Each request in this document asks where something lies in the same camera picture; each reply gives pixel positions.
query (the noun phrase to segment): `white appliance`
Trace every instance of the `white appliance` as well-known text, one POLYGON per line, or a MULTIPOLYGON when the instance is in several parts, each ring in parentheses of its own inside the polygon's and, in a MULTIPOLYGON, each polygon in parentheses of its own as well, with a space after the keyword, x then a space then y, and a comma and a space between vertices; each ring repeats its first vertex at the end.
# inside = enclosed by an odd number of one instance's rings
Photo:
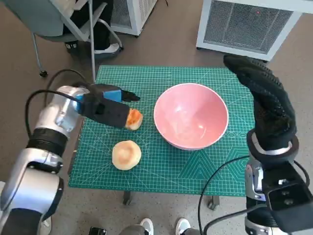
POLYGON ((312 0, 203 0, 197 48, 270 61, 312 0))
POLYGON ((139 36, 157 0, 114 0, 111 28, 139 36))

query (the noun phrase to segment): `white sneaker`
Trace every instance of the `white sneaker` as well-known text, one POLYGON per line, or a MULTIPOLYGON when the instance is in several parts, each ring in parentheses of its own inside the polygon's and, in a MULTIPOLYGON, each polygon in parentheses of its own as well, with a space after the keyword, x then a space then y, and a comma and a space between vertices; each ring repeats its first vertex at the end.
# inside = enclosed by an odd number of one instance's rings
POLYGON ((51 216, 45 221, 41 222, 40 235, 49 235, 52 230, 52 219, 51 216))
POLYGON ((119 49, 120 49, 119 44, 113 43, 105 50, 94 50, 94 53, 95 54, 103 54, 103 53, 113 54, 117 52, 119 49))
POLYGON ((149 235, 153 235, 153 223, 151 219, 145 218, 140 222, 140 225, 145 228, 149 232, 149 235))
POLYGON ((185 230, 190 229, 190 223, 185 218, 179 219, 175 228, 175 235, 181 235, 185 230))

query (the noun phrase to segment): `cutting mat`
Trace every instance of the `cutting mat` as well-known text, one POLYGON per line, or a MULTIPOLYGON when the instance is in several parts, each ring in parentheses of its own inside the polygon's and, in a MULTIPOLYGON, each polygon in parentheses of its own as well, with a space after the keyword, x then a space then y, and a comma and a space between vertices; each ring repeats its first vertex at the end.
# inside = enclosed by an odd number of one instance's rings
MULTIPOLYGON (((114 84, 139 95, 141 100, 130 106, 141 111, 144 121, 138 131, 131 132, 85 119, 70 187, 200 194, 206 180, 221 164, 248 154, 246 133, 254 124, 252 96, 228 69, 101 66, 97 83, 114 84), (154 125, 157 98, 169 87, 186 82, 215 90, 229 111, 225 135, 200 151, 172 147, 154 125), (135 141, 142 151, 140 163, 129 171, 112 165, 112 148, 124 140, 135 141)), ((222 169, 206 194, 244 196, 245 164, 246 160, 241 160, 222 169)))

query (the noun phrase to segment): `blue part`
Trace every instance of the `blue part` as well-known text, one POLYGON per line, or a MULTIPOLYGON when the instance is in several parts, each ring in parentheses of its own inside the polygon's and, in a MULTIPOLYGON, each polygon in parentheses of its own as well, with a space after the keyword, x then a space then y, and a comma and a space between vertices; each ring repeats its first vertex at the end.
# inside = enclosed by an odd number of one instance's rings
POLYGON ((122 91, 115 90, 115 91, 103 92, 103 98, 110 99, 116 102, 122 102, 122 91))
MULTIPOLYGON (((79 94, 75 98, 78 100, 83 100, 83 97, 84 97, 83 94, 79 94)), ((77 102, 77 106, 76 106, 75 110, 78 111, 79 109, 80 109, 80 103, 77 102)))
MULTIPOLYGON (((84 95, 79 94, 75 98, 78 100, 83 100, 84 95)), ((115 91, 103 92, 103 98, 110 99, 110 100, 113 100, 116 102, 122 102, 122 91, 121 90, 115 90, 115 91)), ((80 109, 80 103, 77 103, 75 110, 78 111, 79 109, 80 109)))

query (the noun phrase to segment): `shoe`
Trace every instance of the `shoe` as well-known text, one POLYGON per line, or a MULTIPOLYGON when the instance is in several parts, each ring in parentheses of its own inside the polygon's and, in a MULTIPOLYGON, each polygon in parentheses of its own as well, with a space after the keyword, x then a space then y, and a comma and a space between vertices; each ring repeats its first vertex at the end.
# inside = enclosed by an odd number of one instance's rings
POLYGON ((52 219, 51 216, 41 223, 40 235, 49 235, 52 230, 52 219))
POLYGON ((153 223, 151 219, 145 218, 140 222, 140 225, 148 231, 149 235, 153 235, 153 223))
POLYGON ((94 50, 95 54, 114 54, 116 52, 118 52, 120 50, 119 44, 118 43, 114 43, 111 44, 107 49, 105 50, 94 50))
POLYGON ((187 229, 190 229, 190 223, 185 218, 179 219, 177 222, 176 228, 175 228, 175 235, 181 235, 183 232, 185 232, 187 229))
POLYGON ((65 47, 67 48, 67 52, 69 54, 76 54, 78 51, 78 41, 74 41, 74 42, 68 42, 68 43, 64 43, 65 47))

